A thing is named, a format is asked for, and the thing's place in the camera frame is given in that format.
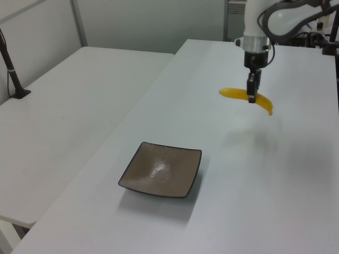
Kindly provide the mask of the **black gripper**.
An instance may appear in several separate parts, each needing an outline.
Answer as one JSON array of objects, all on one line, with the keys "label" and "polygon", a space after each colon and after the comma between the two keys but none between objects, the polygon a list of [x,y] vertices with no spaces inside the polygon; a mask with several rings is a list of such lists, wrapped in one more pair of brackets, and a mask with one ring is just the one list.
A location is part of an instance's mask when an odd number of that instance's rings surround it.
[{"label": "black gripper", "polygon": [[263,53],[244,52],[244,66],[248,68],[250,72],[255,72],[255,74],[249,73],[247,79],[247,96],[249,103],[256,102],[256,93],[261,81],[261,68],[268,65],[268,56],[268,51]]}]

